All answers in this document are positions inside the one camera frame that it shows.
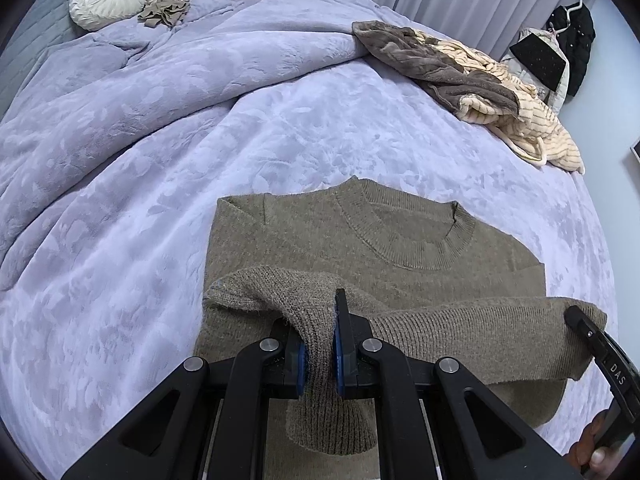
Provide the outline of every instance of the sweater collar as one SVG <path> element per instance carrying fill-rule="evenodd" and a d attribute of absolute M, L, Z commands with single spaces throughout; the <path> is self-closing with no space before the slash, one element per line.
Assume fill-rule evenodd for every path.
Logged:
<path fill-rule="evenodd" d="M 351 229 L 383 260 L 407 269 L 448 269 L 469 244 L 476 227 L 476 219 L 458 202 L 432 202 L 368 179 L 353 176 L 333 192 Z M 411 240 L 387 226 L 372 203 L 423 212 L 450 221 L 451 228 L 438 242 Z"/>

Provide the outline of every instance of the lavender blanket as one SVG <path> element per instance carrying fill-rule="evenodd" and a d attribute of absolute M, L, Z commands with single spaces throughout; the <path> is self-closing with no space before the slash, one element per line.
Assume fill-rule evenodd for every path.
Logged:
<path fill-rule="evenodd" d="M 613 279 L 582 177 L 519 160 L 372 57 L 369 0 L 192 0 L 54 47 L 0 124 L 0 415 L 50 479 L 190 355 L 216 200 L 352 174 L 459 200 L 597 304 Z M 564 450 L 609 402 L 593 367 L 542 428 Z"/>

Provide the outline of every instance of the fingernail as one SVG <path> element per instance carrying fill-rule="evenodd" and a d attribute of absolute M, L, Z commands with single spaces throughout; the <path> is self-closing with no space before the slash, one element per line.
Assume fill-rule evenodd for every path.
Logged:
<path fill-rule="evenodd" d="M 596 449 L 596 451 L 591 455 L 591 463 L 595 465 L 601 464 L 606 455 L 607 454 L 603 449 Z"/>

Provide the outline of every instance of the silver bolt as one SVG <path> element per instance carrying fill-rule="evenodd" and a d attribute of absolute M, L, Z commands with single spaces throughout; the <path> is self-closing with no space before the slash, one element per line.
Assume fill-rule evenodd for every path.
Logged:
<path fill-rule="evenodd" d="M 260 341 L 260 349 L 265 352 L 273 352 L 278 349 L 278 346 L 280 346 L 280 343 L 278 343 L 278 340 L 273 337 L 268 337 L 267 339 Z"/>
<path fill-rule="evenodd" d="M 194 356 L 194 357 L 186 358 L 182 363 L 182 366 L 184 366 L 184 369 L 187 370 L 188 372 L 197 372 L 202 368 L 203 364 L 204 364 L 204 361 L 202 359 Z"/>
<path fill-rule="evenodd" d="M 453 374 L 460 370 L 460 363 L 453 357 L 445 357 L 442 361 L 440 361 L 440 370 L 446 372 L 447 374 Z"/>
<path fill-rule="evenodd" d="M 382 341 L 380 341 L 380 339 L 376 339 L 375 337 L 370 337 L 369 339 L 365 339 L 362 342 L 362 347 L 367 352 L 377 352 L 382 348 Z"/>

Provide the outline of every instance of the black jacket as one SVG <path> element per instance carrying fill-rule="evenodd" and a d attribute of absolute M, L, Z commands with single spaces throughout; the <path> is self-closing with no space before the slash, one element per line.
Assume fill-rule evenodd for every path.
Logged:
<path fill-rule="evenodd" d="M 570 74 L 567 95 L 575 96 L 587 73 L 587 63 L 591 55 L 591 43 L 596 38 L 593 30 L 593 20 L 587 6 L 574 10 L 571 15 L 571 26 L 558 34 L 560 49 L 569 60 Z M 558 7 L 549 16 L 547 23 L 551 22 L 555 30 L 566 27 L 566 11 L 564 7 Z"/>

